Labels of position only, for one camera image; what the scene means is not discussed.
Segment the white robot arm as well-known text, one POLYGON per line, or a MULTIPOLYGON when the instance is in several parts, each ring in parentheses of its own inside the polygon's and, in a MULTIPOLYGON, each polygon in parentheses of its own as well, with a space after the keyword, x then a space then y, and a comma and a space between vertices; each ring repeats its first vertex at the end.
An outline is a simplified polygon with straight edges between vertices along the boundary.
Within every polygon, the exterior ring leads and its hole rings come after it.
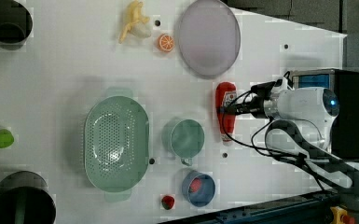
POLYGON ((296 90, 254 88, 249 102, 240 102, 237 92, 216 92, 216 113, 222 138, 233 139, 235 118, 250 114, 267 119, 265 149, 292 153, 297 150, 326 150, 331 143, 331 129, 339 114, 335 93, 321 87, 296 90))

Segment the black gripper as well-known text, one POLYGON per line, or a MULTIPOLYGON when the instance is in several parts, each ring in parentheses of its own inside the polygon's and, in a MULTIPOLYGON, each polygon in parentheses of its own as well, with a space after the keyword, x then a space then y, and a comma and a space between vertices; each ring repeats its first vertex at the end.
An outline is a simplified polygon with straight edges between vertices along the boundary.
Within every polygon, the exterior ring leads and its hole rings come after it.
POLYGON ((244 110, 241 105, 220 106, 217 108, 218 114, 238 116, 244 112, 251 114, 256 119, 266 119, 268 117, 264 109, 264 99, 259 96, 255 96, 250 102, 246 103, 244 110))

